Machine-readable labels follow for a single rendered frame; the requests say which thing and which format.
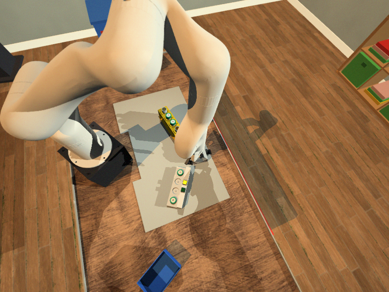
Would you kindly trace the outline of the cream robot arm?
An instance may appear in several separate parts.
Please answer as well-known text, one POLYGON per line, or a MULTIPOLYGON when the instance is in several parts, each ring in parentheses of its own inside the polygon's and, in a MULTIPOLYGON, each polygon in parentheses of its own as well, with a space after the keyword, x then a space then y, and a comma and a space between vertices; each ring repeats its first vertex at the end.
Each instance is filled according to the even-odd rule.
POLYGON ((200 27, 177 0, 112 0, 106 26, 95 44, 68 45, 49 63, 31 61, 18 71, 0 113, 10 135, 52 138, 82 168, 104 163, 110 137, 92 130, 78 105, 110 87, 137 94, 158 78, 163 48, 190 78, 188 110, 174 141, 183 159, 201 151, 231 65, 226 46, 200 27))

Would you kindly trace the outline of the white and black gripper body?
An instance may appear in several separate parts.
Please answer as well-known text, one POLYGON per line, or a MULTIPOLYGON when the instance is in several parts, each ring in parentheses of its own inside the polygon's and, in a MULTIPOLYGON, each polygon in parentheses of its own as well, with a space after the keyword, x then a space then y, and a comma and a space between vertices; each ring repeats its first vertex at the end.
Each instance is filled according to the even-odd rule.
MULTIPOLYGON (((204 147, 205 148, 205 147, 204 147)), ((204 148, 201 150, 201 151, 197 151, 195 152, 192 156, 191 156, 191 160, 193 162, 195 162, 197 160, 197 158, 200 156, 200 154, 203 152, 204 148)))

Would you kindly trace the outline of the beige flat mat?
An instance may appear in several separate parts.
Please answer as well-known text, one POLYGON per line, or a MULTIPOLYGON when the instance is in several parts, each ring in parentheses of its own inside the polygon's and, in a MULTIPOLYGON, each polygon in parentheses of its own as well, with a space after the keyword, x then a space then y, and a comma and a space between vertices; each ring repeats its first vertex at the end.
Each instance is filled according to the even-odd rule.
POLYGON ((133 182, 145 232, 230 198, 210 154, 207 162, 186 165, 159 118, 167 106, 181 124, 188 105, 179 88, 114 103, 120 134, 129 132, 141 179, 133 182), (176 168, 190 167, 182 209, 167 206, 176 168))

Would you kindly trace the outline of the blue open tray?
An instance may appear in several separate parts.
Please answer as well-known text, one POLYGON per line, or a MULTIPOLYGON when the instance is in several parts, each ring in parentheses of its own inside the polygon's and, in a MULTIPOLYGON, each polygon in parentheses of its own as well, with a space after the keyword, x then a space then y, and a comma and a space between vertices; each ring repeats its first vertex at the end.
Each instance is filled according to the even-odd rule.
POLYGON ((181 264, 164 249, 137 284, 144 292, 163 292, 180 268, 181 264))

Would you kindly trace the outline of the yellow tube rack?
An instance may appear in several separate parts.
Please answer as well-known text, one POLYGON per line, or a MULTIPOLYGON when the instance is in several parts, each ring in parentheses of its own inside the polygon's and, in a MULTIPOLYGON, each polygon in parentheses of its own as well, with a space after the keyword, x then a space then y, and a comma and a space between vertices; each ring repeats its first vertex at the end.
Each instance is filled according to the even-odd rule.
MULTIPOLYGON (((168 109, 167 106, 165 106, 167 108, 167 113, 171 113, 170 110, 168 109)), ((175 117, 172 115, 171 119, 174 119, 176 121, 176 125, 175 126, 172 126, 170 124, 170 120, 168 120, 166 118, 166 113, 164 114, 162 112, 162 109, 159 109, 158 110, 158 114, 159 114, 159 117, 160 117, 160 120, 162 121, 162 123, 164 124, 164 126, 166 127, 166 129, 168 130, 168 132, 170 133, 170 135, 172 136, 172 138, 175 140, 175 136, 176 136, 176 131, 175 131, 175 127, 176 126, 180 126, 180 124, 177 122, 177 120, 175 119, 175 117)))

